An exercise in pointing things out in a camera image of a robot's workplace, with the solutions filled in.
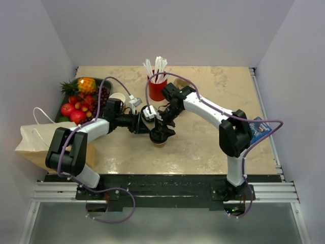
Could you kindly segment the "white paper coffee cup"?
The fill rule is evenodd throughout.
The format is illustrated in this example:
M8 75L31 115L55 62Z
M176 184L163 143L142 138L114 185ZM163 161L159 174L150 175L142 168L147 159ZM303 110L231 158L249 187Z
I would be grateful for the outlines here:
M164 143L155 143L154 146L157 147L157 148L161 148L161 147L164 147L166 144L166 142Z

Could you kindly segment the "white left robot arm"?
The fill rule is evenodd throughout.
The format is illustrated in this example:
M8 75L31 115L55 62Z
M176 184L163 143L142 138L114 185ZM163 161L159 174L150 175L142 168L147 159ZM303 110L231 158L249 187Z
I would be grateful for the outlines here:
M100 184L100 175L86 165L88 143L104 136L117 127L125 127L134 134L148 134L149 128L137 112L122 112L122 101L108 99L103 116L94 118L74 128L59 127L55 130L46 155L46 167L59 176L72 177L87 186L87 193L93 199L101 199L105 187Z

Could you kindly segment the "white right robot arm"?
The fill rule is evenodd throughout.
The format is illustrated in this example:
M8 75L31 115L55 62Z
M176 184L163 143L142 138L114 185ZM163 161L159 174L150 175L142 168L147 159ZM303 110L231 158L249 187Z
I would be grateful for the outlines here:
M224 201L239 199L244 194L247 179L244 154L253 138L246 114L242 110L233 112L204 101L190 86L179 89L169 83L161 93L169 105L164 111L158 111L150 140L155 144L163 144L174 136L174 119L184 110L203 118L218 129L219 147L227 156L226 182L216 190L216 194Z

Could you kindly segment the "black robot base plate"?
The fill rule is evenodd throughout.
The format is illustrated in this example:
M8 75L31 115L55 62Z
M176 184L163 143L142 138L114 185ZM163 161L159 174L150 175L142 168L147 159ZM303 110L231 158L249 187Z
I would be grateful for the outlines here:
M94 192L69 182L72 200L84 201L89 212L121 212L124 208L205 208L230 211L236 203L257 198L257 187L281 182L279 175L250 175L238 190L225 175L104 174Z

